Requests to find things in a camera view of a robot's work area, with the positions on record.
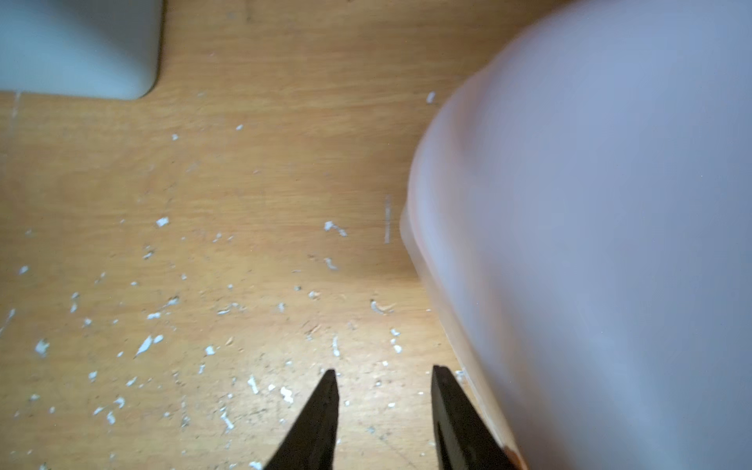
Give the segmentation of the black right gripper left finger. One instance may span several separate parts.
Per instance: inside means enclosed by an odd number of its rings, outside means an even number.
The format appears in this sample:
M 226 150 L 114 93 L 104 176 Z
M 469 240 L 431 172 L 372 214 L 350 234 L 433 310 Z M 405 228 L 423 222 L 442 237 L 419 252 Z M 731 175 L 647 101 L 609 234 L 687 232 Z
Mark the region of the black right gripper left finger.
M 332 470 L 339 403 L 336 372 L 328 369 L 264 469 Z

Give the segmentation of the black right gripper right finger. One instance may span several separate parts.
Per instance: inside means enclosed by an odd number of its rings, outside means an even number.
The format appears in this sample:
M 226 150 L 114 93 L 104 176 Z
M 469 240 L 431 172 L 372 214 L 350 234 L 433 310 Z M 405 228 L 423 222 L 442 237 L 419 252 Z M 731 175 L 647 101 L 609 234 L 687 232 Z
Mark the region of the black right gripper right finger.
M 431 400 L 440 469 L 517 468 L 470 403 L 454 372 L 446 366 L 433 366 Z

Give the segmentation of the white orange-trimmed medicine chest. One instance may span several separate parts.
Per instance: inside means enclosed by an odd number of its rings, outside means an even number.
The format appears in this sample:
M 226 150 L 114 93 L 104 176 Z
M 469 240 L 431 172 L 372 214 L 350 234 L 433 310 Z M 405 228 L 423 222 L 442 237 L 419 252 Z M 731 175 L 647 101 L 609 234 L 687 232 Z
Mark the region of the white orange-trimmed medicine chest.
M 136 100 L 155 85 L 165 4 L 4 1 L 4 91 Z

